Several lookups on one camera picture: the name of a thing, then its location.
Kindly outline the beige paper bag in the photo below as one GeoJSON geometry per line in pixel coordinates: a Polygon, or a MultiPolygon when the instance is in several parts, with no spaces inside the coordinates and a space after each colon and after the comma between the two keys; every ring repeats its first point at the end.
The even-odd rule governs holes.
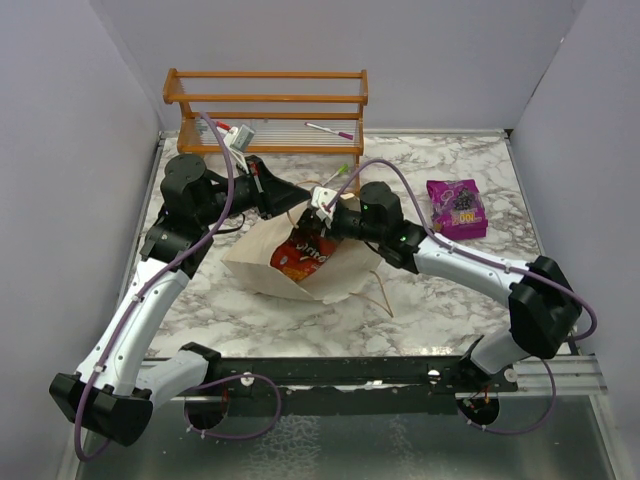
{"type": "MultiPolygon", "coordinates": [[[[294,220],[307,211],[300,204],[288,212],[294,220]]],[[[366,244],[344,239],[326,263],[299,283],[270,266],[274,250],[292,229],[286,213],[252,226],[222,257],[222,263],[245,287],[272,297],[333,304],[359,295],[376,273],[381,258],[366,244]]]]}

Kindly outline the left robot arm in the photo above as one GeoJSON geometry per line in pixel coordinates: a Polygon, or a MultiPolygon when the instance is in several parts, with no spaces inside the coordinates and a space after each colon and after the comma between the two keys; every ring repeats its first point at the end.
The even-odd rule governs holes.
{"type": "Polygon", "coordinates": [[[219,354],[197,344],[181,348],[148,371],[144,357],[174,301],[193,279],[218,230],[229,217],[255,210],[264,219],[310,200],[308,190],[272,174],[252,156],[248,169],[226,176],[202,157],[181,154],[165,166],[163,203],[147,232],[130,286],[98,343],[72,374],[57,374],[49,393],[74,425],[78,457],[89,460],[82,433],[122,446],[135,443],[155,409],[194,389],[206,395],[220,385],[219,354]]]}

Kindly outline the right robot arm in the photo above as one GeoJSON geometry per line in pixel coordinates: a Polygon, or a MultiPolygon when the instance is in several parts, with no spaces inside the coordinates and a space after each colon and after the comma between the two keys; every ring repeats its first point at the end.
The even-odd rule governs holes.
{"type": "Polygon", "coordinates": [[[384,182],[366,184],[356,210],[337,192],[316,187],[309,208],[323,234],[369,243],[396,269],[450,280],[508,309],[508,326],[476,340],[459,360],[456,372],[469,390],[483,390],[515,362],[553,358],[582,313],[554,260],[504,259],[449,240],[405,219],[384,182]]]}

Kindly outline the red Doritos bag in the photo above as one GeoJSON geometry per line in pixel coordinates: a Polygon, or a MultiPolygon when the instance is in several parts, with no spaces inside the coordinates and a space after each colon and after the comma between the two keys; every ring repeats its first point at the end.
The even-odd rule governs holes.
{"type": "Polygon", "coordinates": [[[333,256],[341,241],[331,238],[316,217],[305,211],[298,220],[286,213],[292,229],[271,255],[270,266],[296,283],[316,273],[333,256]]]}

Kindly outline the purple snack bag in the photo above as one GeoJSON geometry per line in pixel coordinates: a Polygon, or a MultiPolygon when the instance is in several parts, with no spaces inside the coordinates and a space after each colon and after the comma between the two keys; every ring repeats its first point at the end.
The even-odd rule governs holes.
{"type": "Polygon", "coordinates": [[[474,180],[428,180],[426,189],[436,232],[455,241],[486,236],[488,218],[474,180]]]}

